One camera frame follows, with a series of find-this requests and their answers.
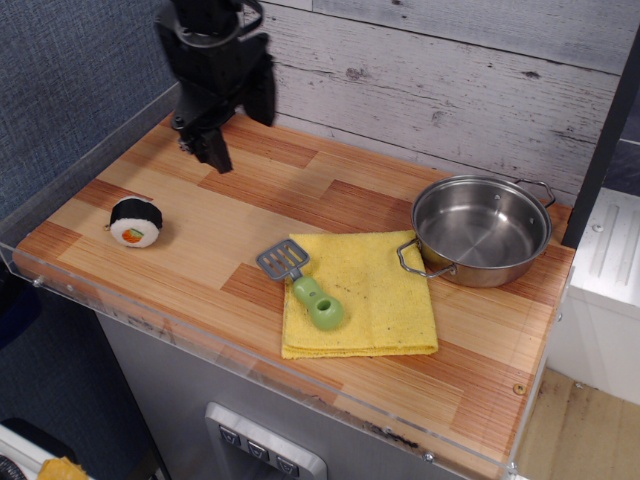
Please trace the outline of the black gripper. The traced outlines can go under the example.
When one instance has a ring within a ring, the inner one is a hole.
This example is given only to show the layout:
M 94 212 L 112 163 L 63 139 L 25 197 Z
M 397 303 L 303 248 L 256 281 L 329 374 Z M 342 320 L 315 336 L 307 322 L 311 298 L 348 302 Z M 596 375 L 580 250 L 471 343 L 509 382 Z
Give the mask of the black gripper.
M 196 154 L 220 174 L 233 170 L 222 126 L 234 115 L 240 85 L 218 91 L 178 76 L 179 98 L 171 126 L 179 133 L 180 149 Z

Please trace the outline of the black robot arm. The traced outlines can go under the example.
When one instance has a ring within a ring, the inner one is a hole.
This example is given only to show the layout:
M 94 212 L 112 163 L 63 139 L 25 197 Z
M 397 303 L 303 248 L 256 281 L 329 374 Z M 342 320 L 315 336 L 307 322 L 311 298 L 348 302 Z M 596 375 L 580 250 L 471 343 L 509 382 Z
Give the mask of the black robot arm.
M 276 85 L 257 1 L 168 1 L 154 26 L 180 86 L 171 119 L 182 150 L 224 174 L 232 162 L 221 127 L 241 107 L 273 124 Z

